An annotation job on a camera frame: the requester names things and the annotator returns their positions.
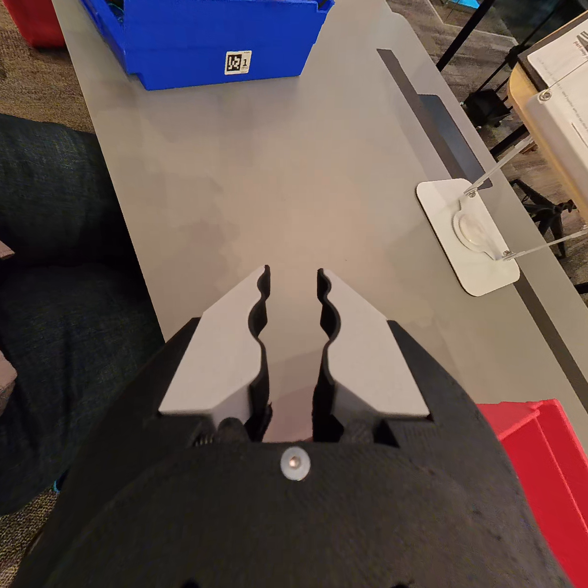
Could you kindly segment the black star chair base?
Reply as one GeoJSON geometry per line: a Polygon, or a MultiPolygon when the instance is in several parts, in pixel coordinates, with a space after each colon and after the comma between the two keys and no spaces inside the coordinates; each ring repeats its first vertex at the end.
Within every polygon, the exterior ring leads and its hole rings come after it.
{"type": "Polygon", "coordinates": [[[522,180],[510,180],[511,187],[518,187],[525,195],[522,204],[529,214],[541,236],[551,231],[555,240],[563,237],[562,213],[577,210],[572,200],[554,204],[522,180]]]}

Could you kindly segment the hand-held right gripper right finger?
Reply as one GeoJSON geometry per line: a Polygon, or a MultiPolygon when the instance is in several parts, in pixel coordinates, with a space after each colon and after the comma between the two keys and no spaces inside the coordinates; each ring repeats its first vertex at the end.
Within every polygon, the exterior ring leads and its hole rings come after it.
{"type": "Polygon", "coordinates": [[[385,315],[328,269],[318,270],[317,296],[327,342],[312,399],[313,441],[338,442],[355,422],[376,433],[387,419],[427,419],[385,315]]]}

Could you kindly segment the light wooden board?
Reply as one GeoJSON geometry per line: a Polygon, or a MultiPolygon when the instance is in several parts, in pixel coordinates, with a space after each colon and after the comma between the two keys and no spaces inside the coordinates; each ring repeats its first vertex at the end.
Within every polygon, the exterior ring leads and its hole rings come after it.
{"type": "Polygon", "coordinates": [[[565,152],[556,145],[556,135],[549,132],[536,113],[530,110],[530,103],[537,96],[537,89],[520,65],[516,65],[508,83],[508,94],[521,121],[538,145],[551,170],[556,174],[562,187],[574,201],[580,215],[587,220],[587,184],[575,177],[571,167],[564,162],[565,152]]]}

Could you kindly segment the person's grey shirt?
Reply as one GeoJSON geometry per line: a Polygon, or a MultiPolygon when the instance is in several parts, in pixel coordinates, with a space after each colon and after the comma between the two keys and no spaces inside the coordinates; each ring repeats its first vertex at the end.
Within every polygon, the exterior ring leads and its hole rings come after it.
{"type": "MultiPolygon", "coordinates": [[[[13,250],[1,242],[1,260],[9,259],[14,255],[13,250]]],[[[1,352],[1,414],[14,388],[17,372],[1,352]]]]}

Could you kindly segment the red floor container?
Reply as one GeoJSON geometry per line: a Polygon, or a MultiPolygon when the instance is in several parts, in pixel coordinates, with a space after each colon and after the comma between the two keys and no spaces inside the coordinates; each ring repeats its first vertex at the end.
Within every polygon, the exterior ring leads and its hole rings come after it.
{"type": "Polygon", "coordinates": [[[65,39],[52,1],[3,1],[27,44],[35,49],[60,49],[65,39]]]}

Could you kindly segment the person's left leg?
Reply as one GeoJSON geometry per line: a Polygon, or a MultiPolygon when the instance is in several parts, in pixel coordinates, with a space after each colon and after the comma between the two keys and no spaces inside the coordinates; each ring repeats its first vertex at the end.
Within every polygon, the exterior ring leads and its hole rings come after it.
{"type": "Polygon", "coordinates": [[[95,134],[1,115],[1,242],[20,266],[136,264],[95,134]]]}

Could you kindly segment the red plastic bin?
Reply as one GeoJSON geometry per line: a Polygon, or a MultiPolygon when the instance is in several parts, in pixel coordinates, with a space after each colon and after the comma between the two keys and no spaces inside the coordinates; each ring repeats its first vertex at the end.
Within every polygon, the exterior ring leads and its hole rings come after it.
{"type": "Polygon", "coordinates": [[[513,465],[549,548],[587,587],[587,456],[555,399],[478,404],[513,465]]]}

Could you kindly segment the person's right leg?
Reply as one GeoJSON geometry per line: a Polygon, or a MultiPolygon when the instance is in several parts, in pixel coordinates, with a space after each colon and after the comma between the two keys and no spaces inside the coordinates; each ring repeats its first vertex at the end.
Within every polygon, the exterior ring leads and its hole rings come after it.
{"type": "Polygon", "coordinates": [[[1,350],[17,372],[1,414],[1,516],[70,468],[94,425],[163,345],[135,270],[36,267],[1,282],[1,350]]]}

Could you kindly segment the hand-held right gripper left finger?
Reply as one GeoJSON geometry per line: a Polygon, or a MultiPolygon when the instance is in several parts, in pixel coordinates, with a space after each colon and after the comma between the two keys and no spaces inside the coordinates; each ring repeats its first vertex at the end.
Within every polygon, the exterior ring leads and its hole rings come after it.
{"type": "Polygon", "coordinates": [[[200,416],[216,428],[238,419],[250,439],[260,442],[268,429],[269,372],[259,335],[268,317],[270,268],[260,266],[199,318],[159,413],[200,416]]]}

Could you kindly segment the blue plastic bin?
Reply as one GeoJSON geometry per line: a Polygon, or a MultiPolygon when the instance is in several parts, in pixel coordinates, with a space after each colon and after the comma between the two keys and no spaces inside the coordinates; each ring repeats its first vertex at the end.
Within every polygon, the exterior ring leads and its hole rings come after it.
{"type": "Polygon", "coordinates": [[[298,77],[334,1],[81,1],[148,91],[298,77]]]}

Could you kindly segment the person's leg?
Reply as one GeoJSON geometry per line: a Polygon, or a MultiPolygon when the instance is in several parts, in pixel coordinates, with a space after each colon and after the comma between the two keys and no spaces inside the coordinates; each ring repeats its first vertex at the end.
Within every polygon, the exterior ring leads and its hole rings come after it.
{"type": "Polygon", "coordinates": [[[17,372],[1,414],[1,516],[70,468],[94,425],[163,345],[135,270],[36,267],[1,282],[1,350],[17,372]]]}
{"type": "Polygon", "coordinates": [[[20,266],[136,264],[95,134],[1,115],[1,242],[20,266]]]}

